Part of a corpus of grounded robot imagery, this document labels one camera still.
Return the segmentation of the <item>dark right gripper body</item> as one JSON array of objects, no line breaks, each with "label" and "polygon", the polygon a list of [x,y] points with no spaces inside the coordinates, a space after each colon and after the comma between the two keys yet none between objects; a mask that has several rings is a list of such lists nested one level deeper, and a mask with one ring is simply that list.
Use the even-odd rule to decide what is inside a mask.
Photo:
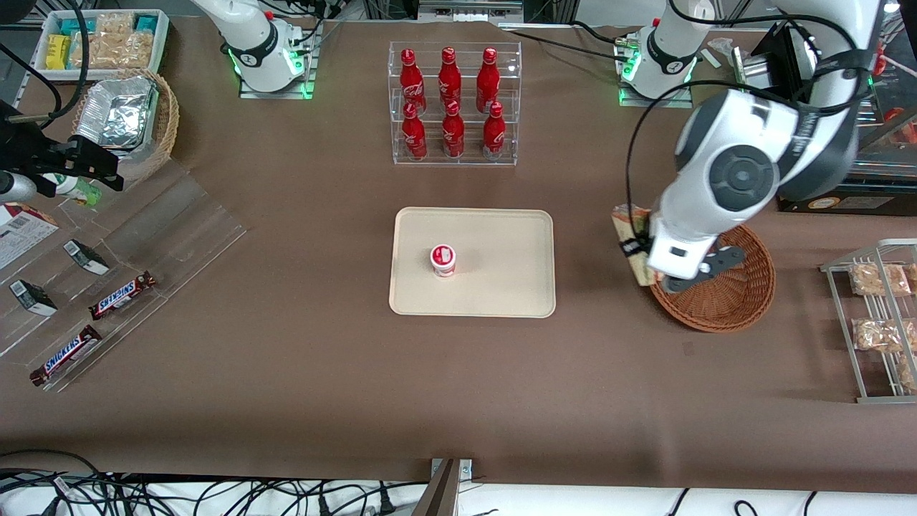
[{"label": "dark right gripper body", "polygon": [[3,196],[55,196],[57,184],[44,174],[50,172],[50,151],[55,145],[32,122],[13,123],[18,115],[1,101],[1,194]]}]

